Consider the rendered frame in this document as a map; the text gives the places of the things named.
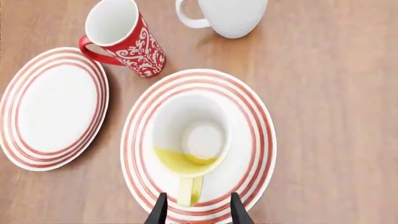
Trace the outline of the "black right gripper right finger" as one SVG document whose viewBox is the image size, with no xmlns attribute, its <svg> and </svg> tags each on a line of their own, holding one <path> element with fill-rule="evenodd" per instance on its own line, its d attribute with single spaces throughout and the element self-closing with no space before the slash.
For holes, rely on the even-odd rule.
<svg viewBox="0 0 398 224">
<path fill-rule="evenodd" d="M 231 194 L 230 209 L 232 224 L 254 224 L 236 192 Z"/>
</svg>

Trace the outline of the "white textured mug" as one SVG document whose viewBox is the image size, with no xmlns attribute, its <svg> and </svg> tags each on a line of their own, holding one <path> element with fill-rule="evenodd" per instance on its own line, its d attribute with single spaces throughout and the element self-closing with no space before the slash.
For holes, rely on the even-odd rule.
<svg viewBox="0 0 398 224">
<path fill-rule="evenodd" d="M 198 0 L 202 19 L 188 18 L 182 11 L 183 2 L 175 0 L 175 10 L 185 26 L 194 29 L 211 27 L 222 37 L 239 39 L 258 25 L 268 0 Z"/>
</svg>

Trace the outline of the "red mug with white pattern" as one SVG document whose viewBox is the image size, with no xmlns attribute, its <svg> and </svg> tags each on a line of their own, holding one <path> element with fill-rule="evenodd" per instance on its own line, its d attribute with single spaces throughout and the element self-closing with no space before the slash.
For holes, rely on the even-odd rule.
<svg viewBox="0 0 398 224">
<path fill-rule="evenodd" d="M 166 55 L 150 32 L 134 0 L 102 0 L 89 12 L 79 40 L 83 55 L 125 66 L 144 78 L 158 75 Z"/>
</svg>

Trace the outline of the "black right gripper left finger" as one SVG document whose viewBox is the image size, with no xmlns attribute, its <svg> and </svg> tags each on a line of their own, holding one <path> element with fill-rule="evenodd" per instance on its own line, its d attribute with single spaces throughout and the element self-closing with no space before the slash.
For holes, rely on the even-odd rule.
<svg viewBox="0 0 398 224">
<path fill-rule="evenodd" d="M 161 193 L 147 217 L 145 224 L 165 224 L 167 218 L 167 194 Z"/>
</svg>

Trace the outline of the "yellow and white mug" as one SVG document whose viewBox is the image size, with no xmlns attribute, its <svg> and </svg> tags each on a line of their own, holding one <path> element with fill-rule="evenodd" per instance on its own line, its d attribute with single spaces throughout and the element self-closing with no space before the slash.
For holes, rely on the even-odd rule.
<svg viewBox="0 0 398 224">
<path fill-rule="evenodd" d="M 204 175 L 228 154 L 231 129 L 221 101 L 207 93 L 181 93 L 160 104 L 154 113 L 153 150 L 179 178 L 178 205 L 191 207 L 198 202 Z"/>
</svg>

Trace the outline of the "white plate with red rings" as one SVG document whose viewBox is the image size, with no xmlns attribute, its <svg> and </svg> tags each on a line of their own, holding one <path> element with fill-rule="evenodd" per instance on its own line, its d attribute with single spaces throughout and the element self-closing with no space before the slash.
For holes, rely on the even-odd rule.
<svg viewBox="0 0 398 224">
<path fill-rule="evenodd" d="M 109 103 L 100 63 L 78 48 L 54 48 L 28 61 L 0 101 L 0 147 L 29 171 L 48 171 L 84 152 L 99 132 Z"/>
<path fill-rule="evenodd" d="M 191 208 L 177 205 L 177 177 L 152 156 L 151 137 L 160 105 L 189 91 L 208 91 L 225 102 L 236 132 L 231 152 L 221 166 L 204 178 L 203 196 Z M 277 141 L 271 116 L 258 95 L 244 82 L 209 68 L 182 70 L 151 85 L 135 102 L 124 124 L 121 147 L 124 180 L 147 212 L 166 193 L 170 222 L 229 222 L 229 200 L 239 194 L 246 209 L 252 208 L 271 180 Z"/>
</svg>

